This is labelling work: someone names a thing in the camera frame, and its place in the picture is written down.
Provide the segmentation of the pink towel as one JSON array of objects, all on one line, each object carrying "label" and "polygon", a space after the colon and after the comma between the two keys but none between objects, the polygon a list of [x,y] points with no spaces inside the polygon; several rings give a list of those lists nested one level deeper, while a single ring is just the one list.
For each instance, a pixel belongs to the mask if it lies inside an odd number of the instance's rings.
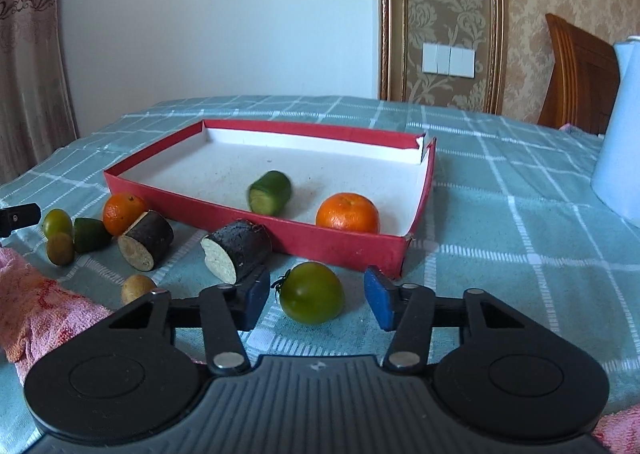
[{"label": "pink towel", "polygon": [[11,248],[1,251],[1,349],[24,382],[40,358],[112,312],[45,278]]}]

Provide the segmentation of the white wall switch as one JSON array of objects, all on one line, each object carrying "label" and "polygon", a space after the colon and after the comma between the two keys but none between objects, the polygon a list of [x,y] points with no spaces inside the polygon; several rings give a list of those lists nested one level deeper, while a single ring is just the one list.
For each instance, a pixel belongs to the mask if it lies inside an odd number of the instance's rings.
[{"label": "white wall switch", "polygon": [[472,79],[475,77],[475,51],[444,44],[424,44],[422,72]]}]

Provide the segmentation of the brown longan fruit right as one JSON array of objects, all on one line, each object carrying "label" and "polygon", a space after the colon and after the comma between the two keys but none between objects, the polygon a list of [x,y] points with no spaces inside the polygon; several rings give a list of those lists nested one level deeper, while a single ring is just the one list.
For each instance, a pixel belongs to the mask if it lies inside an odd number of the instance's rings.
[{"label": "brown longan fruit right", "polygon": [[73,239],[64,232],[52,234],[47,241],[46,252],[50,263],[68,266],[75,259]]}]

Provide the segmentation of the cucumber piece bitten end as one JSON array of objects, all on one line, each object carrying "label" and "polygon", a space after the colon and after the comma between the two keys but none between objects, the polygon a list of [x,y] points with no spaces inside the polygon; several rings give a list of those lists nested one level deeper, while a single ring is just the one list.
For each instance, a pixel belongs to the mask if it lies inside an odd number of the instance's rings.
[{"label": "cucumber piece bitten end", "polygon": [[261,216],[280,214],[292,195],[292,183],[286,174],[270,170],[254,181],[247,190],[250,211]]}]

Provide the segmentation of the green plaid bedsheet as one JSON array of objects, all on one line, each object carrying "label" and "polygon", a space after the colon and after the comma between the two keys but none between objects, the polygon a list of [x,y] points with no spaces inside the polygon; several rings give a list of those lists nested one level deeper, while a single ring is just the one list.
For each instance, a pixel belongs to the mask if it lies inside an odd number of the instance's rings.
[{"label": "green plaid bedsheet", "polygon": [[[434,136],[435,177],[416,237],[410,242],[403,280],[424,284],[436,295],[460,297],[479,287],[512,308],[584,349],[600,362],[610,381],[606,412],[596,436],[612,453],[639,453],[639,230],[609,211],[589,185],[602,140],[578,129],[567,132],[539,128],[499,116],[452,108],[375,102],[355,98],[293,98],[292,96],[229,96],[169,101],[80,139],[21,177],[1,183],[1,208],[35,202],[44,211],[67,210],[71,216],[97,216],[107,198],[102,174],[134,151],[194,122],[213,119],[258,122],[310,122],[323,127],[383,129]],[[52,266],[44,253],[44,237],[34,226],[18,230],[3,243],[19,252],[43,275],[63,287],[109,308],[120,305],[116,288],[130,267],[113,246],[74,266]],[[252,332],[240,333],[248,355],[346,356],[375,353],[382,358],[392,333],[378,328],[364,301],[362,274],[337,269],[347,290],[347,309],[337,321],[313,327],[294,323],[274,295]],[[416,408],[416,384],[401,384],[399,396],[390,389],[356,388],[334,376],[331,388],[354,389],[352,400],[336,402],[337,411],[322,416],[326,404],[308,410],[294,405],[311,383],[292,388],[231,388],[222,403],[242,404],[224,411],[213,453],[313,453],[337,448],[346,453],[417,453],[435,440],[435,453],[456,452],[440,440]],[[356,411],[356,396],[375,396],[382,403],[380,424],[391,426],[382,439],[364,430],[364,411]],[[310,425],[329,418],[358,418],[356,432],[345,433],[340,420],[329,434],[311,439]]]}]

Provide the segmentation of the cucumber piece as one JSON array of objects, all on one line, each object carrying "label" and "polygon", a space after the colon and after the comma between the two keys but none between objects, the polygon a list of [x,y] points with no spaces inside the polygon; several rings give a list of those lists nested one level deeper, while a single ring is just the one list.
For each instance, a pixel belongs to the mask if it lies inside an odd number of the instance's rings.
[{"label": "cucumber piece", "polygon": [[74,246],[79,255],[107,248],[112,239],[112,234],[107,231],[102,220],[95,218],[75,219]]}]

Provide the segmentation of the red shallow cardboard box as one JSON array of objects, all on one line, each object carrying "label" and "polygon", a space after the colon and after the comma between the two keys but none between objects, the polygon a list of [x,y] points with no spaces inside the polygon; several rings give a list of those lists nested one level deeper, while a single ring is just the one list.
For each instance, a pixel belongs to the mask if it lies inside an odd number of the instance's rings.
[{"label": "red shallow cardboard box", "polygon": [[[112,193],[208,232],[236,220],[267,229],[277,252],[399,278],[430,196],[436,140],[368,128],[203,119],[105,169]],[[375,233],[317,226],[338,193],[378,210]]]}]

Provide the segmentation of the orange mandarin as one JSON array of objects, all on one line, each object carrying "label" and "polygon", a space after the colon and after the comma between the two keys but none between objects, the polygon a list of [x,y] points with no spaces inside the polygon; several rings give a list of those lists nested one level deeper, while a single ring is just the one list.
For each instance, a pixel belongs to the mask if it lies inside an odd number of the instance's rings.
[{"label": "orange mandarin", "polygon": [[119,236],[149,209],[141,197],[129,193],[113,194],[105,203],[102,221],[111,236]]},{"label": "orange mandarin", "polygon": [[316,214],[316,226],[322,228],[378,234],[380,213],[367,197],[357,193],[337,193],[320,205]]}]

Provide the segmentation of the large green tomato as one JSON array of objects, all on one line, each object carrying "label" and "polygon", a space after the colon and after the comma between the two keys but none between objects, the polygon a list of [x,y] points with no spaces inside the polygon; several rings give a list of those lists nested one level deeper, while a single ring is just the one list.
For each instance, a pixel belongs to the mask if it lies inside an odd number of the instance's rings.
[{"label": "large green tomato", "polygon": [[322,263],[307,261],[288,269],[272,285],[281,309],[295,322],[318,325],[337,318],[345,293],[337,275]]}]

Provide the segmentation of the gold wall moulding frame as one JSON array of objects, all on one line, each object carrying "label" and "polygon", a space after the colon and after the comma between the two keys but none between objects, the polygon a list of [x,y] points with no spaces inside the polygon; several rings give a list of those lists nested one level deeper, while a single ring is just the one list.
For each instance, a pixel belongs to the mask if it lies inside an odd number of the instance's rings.
[{"label": "gold wall moulding frame", "polygon": [[[507,27],[506,0],[380,0],[378,96],[500,114]],[[474,51],[473,77],[426,72],[424,44]]]}]

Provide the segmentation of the tan longan fruit left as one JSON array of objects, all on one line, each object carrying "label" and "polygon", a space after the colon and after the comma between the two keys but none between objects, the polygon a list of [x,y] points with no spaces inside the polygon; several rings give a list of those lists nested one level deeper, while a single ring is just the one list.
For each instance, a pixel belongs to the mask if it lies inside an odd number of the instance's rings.
[{"label": "tan longan fruit left", "polygon": [[122,298],[123,304],[130,304],[130,302],[144,296],[148,292],[152,292],[154,289],[156,289],[156,284],[152,278],[142,274],[130,275],[130,277],[122,283],[120,298]]}]

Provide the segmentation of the white electric kettle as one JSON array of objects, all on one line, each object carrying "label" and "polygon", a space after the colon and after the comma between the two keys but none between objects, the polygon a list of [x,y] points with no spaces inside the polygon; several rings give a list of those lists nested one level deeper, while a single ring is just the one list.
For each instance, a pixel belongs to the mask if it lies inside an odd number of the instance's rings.
[{"label": "white electric kettle", "polygon": [[640,216],[639,36],[614,44],[620,86],[591,178],[593,192],[634,226]]}]

